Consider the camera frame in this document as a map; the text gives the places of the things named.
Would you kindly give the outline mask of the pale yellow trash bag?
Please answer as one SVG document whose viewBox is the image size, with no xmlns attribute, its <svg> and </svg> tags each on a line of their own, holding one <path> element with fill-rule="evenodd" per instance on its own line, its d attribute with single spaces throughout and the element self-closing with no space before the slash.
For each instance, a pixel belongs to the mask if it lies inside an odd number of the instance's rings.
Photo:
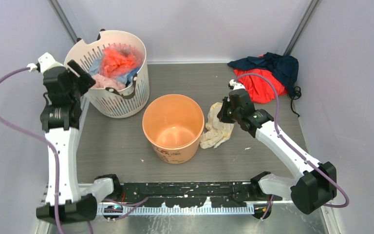
<svg viewBox="0 0 374 234">
<path fill-rule="evenodd" d="M 200 138 L 200 147 L 202 149 L 217 148 L 222 143 L 230 139 L 234 124 L 220 122 L 217 114 L 221 111 L 222 103 L 214 103 L 207 114 L 207 123 L 205 132 Z"/>
</svg>

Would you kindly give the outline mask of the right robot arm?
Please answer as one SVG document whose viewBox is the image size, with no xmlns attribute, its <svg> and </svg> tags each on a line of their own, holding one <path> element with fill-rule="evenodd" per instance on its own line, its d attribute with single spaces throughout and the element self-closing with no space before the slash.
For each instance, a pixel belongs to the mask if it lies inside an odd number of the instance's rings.
<svg viewBox="0 0 374 234">
<path fill-rule="evenodd" d="M 250 180 L 256 200 L 268 195 L 293 201 L 308 215 L 337 195 L 337 170 L 330 162 L 321 163 L 299 147 L 264 109 L 255 109 L 245 89 L 236 89 L 223 98 L 217 114 L 222 123 L 237 123 L 241 129 L 267 146 L 288 168 L 292 178 L 263 172 Z"/>
</svg>

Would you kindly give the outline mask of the white slotted laundry basket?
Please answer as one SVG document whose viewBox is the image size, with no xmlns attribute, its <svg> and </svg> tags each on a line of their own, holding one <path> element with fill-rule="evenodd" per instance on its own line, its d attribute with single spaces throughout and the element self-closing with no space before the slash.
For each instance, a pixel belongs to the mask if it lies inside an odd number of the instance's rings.
<svg viewBox="0 0 374 234">
<path fill-rule="evenodd" d="M 87 44 L 79 40 L 68 52 L 65 63 L 75 60 L 86 72 L 92 63 L 103 56 L 108 46 L 127 46 L 141 53 L 141 65 L 125 89 L 118 91 L 112 87 L 90 89 L 84 97 L 102 114 L 112 118 L 126 118 L 138 113 L 150 97 L 150 83 L 146 62 L 147 51 L 142 40 L 136 35 L 118 30 L 100 31 L 96 41 Z"/>
</svg>

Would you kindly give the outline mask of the orange plastic trash bin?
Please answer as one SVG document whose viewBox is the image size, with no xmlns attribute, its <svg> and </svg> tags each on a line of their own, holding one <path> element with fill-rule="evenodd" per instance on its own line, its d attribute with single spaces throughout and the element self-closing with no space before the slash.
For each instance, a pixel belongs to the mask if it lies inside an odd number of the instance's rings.
<svg viewBox="0 0 374 234">
<path fill-rule="evenodd" d="M 158 157 L 170 164 L 185 163 L 195 155 L 204 126 L 199 104 L 181 94 L 158 97 L 142 118 L 145 137 Z"/>
</svg>

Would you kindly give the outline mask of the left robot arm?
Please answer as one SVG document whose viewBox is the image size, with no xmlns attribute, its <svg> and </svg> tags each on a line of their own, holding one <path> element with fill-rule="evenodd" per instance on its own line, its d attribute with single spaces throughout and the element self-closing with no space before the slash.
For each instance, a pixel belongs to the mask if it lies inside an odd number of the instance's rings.
<svg viewBox="0 0 374 234">
<path fill-rule="evenodd" d="M 92 221 L 100 202 L 117 201 L 123 193 L 115 174 L 98 176 L 84 191 L 77 181 L 81 97 L 96 82 L 74 60 L 63 65 L 48 53 L 38 59 L 38 68 L 47 90 L 40 121 L 49 144 L 49 182 L 45 204 L 36 208 L 36 216 L 52 224 Z"/>
</svg>

